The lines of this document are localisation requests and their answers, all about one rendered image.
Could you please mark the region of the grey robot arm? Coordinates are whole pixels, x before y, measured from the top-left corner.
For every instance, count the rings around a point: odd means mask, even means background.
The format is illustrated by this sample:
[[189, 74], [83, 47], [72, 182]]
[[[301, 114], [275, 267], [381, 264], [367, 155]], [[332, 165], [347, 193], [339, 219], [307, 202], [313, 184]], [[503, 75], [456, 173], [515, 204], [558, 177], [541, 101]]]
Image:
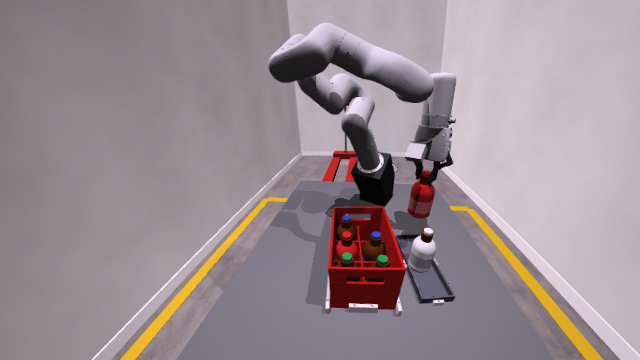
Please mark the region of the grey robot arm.
[[307, 36], [292, 36], [270, 57], [271, 75], [282, 83], [297, 81], [301, 90], [330, 114], [341, 113], [349, 103], [341, 127], [358, 158], [357, 167], [364, 174], [376, 173], [384, 164], [368, 128], [375, 103], [346, 74], [337, 74], [329, 82], [321, 72], [330, 63], [389, 88], [401, 101], [424, 101], [423, 125], [448, 126], [456, 122], [451, 115], [456, 86], [454, 74], [429, 74], [407, 58], [376, 47], [330, 23], [318, 25]]

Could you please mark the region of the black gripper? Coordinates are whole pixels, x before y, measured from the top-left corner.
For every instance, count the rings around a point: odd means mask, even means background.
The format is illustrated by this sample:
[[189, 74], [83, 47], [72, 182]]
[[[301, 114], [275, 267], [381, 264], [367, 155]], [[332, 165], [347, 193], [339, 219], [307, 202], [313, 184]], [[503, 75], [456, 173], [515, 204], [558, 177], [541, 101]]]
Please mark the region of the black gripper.
[[[425, 160], [434, 161], [433, 170], [430, 174], [429, 183], [436, 180], [438, 170], [443, 167], [451, 166], [453, 164], [450, 150], [452, 142], [452, 127], [450, 126], [429, 126], [418, 125], [414, 142], [421, 139], [432, 140], [425, 155]], [[446, 162], [444, 162], [446, 160]], [[440, 162], [443, 162], [440, 164]], [[416, 168], [416, 179], [420, 179], [420, 175], [423, 171], [422, 163], [414, 162]], [[439, 165], [438, 165], [439, 164]]]

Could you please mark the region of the white bottle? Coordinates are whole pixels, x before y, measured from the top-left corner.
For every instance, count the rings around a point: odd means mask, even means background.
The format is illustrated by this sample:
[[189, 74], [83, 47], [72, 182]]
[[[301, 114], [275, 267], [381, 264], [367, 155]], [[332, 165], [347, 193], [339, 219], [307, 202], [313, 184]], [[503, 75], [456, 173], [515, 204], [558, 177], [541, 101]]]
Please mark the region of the white bottle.
[[430, 269], [436, 252], [436, 244], [433, 238], [433, 230], [425, 228], [421, 236], [414, 239], [408, 259], [411, 268], [419, 272], [426, 272]]

